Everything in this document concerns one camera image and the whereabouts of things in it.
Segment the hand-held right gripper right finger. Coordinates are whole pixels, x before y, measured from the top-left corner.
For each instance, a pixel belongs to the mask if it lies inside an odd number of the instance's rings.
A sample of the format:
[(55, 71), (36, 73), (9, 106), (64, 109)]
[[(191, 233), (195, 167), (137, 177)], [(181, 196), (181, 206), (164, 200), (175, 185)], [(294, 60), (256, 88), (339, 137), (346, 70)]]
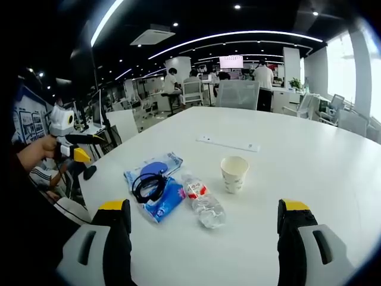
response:
[(279, 200), (277, 233), (279, 285), (345, 285), (354, 274), (345, 243), (304, 203)]

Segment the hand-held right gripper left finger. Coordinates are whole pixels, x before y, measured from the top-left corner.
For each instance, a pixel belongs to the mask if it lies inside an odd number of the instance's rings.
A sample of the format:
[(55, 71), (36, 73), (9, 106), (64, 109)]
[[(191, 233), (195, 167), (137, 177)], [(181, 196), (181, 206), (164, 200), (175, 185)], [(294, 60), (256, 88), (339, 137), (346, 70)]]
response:
[(130, 201), (109, 201), (65, 243), (56, 273), (65, 285), (132, 285)]

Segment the person's left hand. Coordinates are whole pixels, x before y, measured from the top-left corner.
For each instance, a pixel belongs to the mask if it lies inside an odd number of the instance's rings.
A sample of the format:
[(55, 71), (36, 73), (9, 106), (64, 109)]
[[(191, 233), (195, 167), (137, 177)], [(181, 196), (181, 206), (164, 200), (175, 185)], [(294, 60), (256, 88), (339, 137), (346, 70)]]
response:
[(30, 172), (45, 158), (54, 158), (57, 140), (51, 135), (33, 141), (17, 153), (17, 157), (26, 172)]

